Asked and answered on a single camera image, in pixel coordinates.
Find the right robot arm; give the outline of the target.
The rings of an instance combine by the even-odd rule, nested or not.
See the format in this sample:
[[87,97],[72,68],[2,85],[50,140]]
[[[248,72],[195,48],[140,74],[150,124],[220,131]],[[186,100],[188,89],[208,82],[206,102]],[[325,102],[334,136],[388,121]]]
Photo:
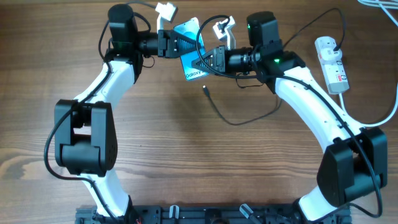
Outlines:
[[347,115],[313,79],[305,62],[284,49],[277,20],[269,11],[247,18],[250,46],[219,46],[200,54],[194,68],[235,80],[256,79],[288,103],[319,142],[323,158],[317,186],[299,198],[302,218],[317,223],[355,205],[371,193],[383,212],[381,189],[387,185],[387,138],[377,127],[366,128]]

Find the teal Samsung Galaxy smartphone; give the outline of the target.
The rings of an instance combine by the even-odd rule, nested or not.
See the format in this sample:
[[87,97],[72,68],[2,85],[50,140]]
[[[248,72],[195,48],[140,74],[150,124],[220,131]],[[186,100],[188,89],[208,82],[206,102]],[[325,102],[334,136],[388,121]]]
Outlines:
[[175,32],[193,40],[192,44],[183,44],[183,49],[188,48],[189,50],[192,49],[192,51],[180,57],[186,81],[192,81],[194,79],[205,77],[208,75],[208,72],[204,72],[192,67],[192,62],[199,58],[195,42],[199,29],[199,21],[196,17],[193,17],[190,20],[185,21],[174,27]]

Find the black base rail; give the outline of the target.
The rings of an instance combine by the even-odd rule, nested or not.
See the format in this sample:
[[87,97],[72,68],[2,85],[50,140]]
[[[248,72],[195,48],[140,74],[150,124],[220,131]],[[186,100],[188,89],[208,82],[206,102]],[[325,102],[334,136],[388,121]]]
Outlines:
[[[317,222],[307,221],[292,204],[273,204],[267,206],[249,206],[249,211],[241,207],[170,207],[135,206],[132,215],[117,217],[119,223],[143,224],[210,224],[210,223],[334,223],[351,224],[351,211],[344,208],[324,217]],[[100,215],[99,209],[78,208],[75,223],[114,223],[110,217]]]

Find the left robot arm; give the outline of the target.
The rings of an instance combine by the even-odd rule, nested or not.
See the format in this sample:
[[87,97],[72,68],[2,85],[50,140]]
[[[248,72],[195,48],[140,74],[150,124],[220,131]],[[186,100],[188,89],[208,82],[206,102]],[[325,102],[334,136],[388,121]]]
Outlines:
[[67,169],[68,179],[84,182],[96,202],[93,214],[77,215],[78,223],[142,222],[114,169],[118,142],[113,110],[137,82],[145,58],[177,58],[195,50],[194,40],[163,27],[173,21],[177,7],[168,2],[154,9],[156,26],[140,31],[131,2],[111,7],[104,27],[111,44],[101,53],[101,73],[83,93],[55,105],[46,144],[54,146],[56,163]]

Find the white USB charger plug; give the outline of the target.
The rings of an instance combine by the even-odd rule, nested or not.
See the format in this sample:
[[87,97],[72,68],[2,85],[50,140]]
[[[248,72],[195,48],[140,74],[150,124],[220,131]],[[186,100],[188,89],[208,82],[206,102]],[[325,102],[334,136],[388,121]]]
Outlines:
[[333,47],[325,47],[320,50],[319,56],[322,63],[332,63],[342,58],[342,51],[334,50]]

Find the white power strip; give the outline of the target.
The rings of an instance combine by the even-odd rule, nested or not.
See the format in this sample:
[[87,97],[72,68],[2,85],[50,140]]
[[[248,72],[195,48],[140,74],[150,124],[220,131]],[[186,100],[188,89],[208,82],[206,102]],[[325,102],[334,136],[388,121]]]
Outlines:
[[332,63],[322,63],[320,60],[320,50],[325,47],[336,48],[336,42],[332,37],[323,36],[319,37],[315,41],[315,48],[317,56],[322,68],[323,76],[325,78],[326,87],[329,94],[338,95],[344,93],[349,89],[349,83],[346,76],[346,72],[343,67],[342,58]]

